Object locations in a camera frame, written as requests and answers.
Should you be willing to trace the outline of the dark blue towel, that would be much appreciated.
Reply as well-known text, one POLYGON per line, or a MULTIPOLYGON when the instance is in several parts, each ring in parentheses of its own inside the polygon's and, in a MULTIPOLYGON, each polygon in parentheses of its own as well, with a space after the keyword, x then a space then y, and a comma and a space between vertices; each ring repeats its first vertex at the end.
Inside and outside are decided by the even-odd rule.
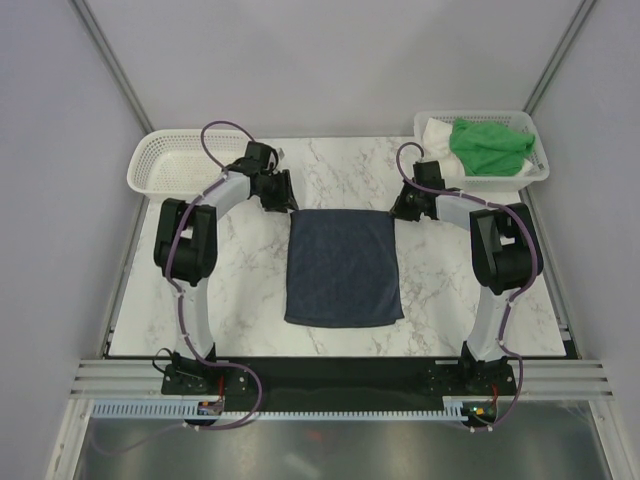
POLYGON ((375 328, 404 317, 395 221, 374 210, 290 214, 286 322, 313 328, 375 328))

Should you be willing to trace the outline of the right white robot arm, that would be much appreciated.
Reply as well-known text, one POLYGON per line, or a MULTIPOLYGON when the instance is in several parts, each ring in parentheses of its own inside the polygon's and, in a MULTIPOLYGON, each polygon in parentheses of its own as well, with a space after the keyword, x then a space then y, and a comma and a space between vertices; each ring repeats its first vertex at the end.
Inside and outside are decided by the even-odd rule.
POLYGON ((480 394, 494 379, 487 363, 514 354, 505 341, 509 317, 516 300, 544 267, 529 208, 447 189, 436 161, 418 162, 412 175, 401 175, 403 187, 391 209, 394 218, 417 222, 427 217, 470 235, 472 270, 481 291, 475 322, 461 353, 469 362, 456 373, 462 390, 480 394))

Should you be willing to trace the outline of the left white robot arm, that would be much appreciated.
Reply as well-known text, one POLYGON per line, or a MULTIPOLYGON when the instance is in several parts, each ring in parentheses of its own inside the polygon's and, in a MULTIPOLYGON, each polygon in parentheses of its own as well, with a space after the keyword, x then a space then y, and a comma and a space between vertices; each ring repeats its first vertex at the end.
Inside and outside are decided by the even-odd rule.
POLYGON ((191 360, 184 382, 197 394, 219 380, 208 314, 208 282, 218 259, 218 221, 252 197, 266 212, 298 209, 290 172, 280 170, 271 146, 250 141, 244 155, 190 201, 168 198, 161 205, 153 259, 174 289, 178 317, 175 353, 191 360))

